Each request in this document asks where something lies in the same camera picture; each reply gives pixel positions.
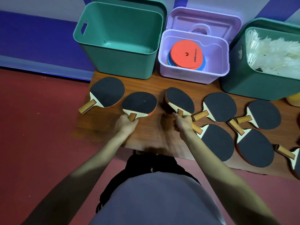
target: orange disc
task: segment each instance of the orange disc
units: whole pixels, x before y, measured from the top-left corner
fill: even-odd
[[[179,67],[197,69],[203,63],[201,48],[191,40],[181,40],[174,44],[170,53],[172,61]]]

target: wooden tabletop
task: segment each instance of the wooden tabletop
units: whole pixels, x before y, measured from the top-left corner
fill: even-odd
[[[90,87],[98,80],[111,76],[109,74],[95,71],[94,76],[89,85]],[[167,114],[162,108],[164,92],[169,87],[176,87],[187,93],[195,104],[195,112],[202,111],[202,101],[205,96],[210,93],[222,91],[219,81],[216,80],[211,84],[204,85],[192,83],[187,81],[164,78],[157,72],[147,80],[132,79],[120,76],[114,76],[124,83],[125,96],[136,92],[146,91],[153,95],[158,100],[158,105],[155,112],[149,117],[142,117],[136,127],[135,132],[129,137],[125,147],[141,150],[151,151],[158,154],[170,155],[178,158],[194,160],[186,144],[180,139],[179,133],[174,130],[173,117]],[[230,94],[237,105],[236,116],[242,116],[245,113],[246,104],[253,98],[238,96]],[[85,100],[82,104],[90,100],[89,90],[86,92]],[[300,129],[298,125],[298,115],[300,108],[289,105],[285,99],[272,101],[272,103],[279,109],[282,121],[281,125],[273,130],[261,130],[261,132],[273,144],[281,144],[287,149],[297,147],[297,142],[300,137]],[[73,136],[77,138],[89,138],[91,140],[107,142],[113,135],[113,127],[116,120],[123,114],[122,101],[110,108],[93,107],[84,115],[78,112],[77,124],[73,132]],[[217,124],[228,131],[236,141],[236,133],[226,123],[215,123],[209,118],[205,117],[197,122],[196,125],[202,127],[206,124]],[[242,123],[240,125],[243,129],[253,128],[250,123]],[[258,168],[249,165],[241,156],[234,151],[233,156],[225,161],[225,164],[231,168],[247,170],[254,173],[277,175],[287,178],[295,178],[290,171],[290,164],[288,160],[275,153],[272,164],[265,168]]]

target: stack of discs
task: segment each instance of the stack of discs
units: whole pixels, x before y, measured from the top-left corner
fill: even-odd
[[[168,65],[202,71],[205,57],[197,43],[191,40],[176,42],[167,56]]]

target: purple container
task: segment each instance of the purple container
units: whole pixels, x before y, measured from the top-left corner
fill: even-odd
[[[229,45],[242,27],[234,15],[217,12],[175,8],[169,15],[167,30],[162,34],[158,60],[162,76],[209,84],[229,72]],[[167,54],[180,40],[196,42],[205,56],[203,71],[167,64]]]

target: purple lid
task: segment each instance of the purple lid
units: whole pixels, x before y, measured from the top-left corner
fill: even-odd
[[[189,31],[225,39],[229,44],[242,28],[238,16],[177,7],[168,17],[167,29]]]

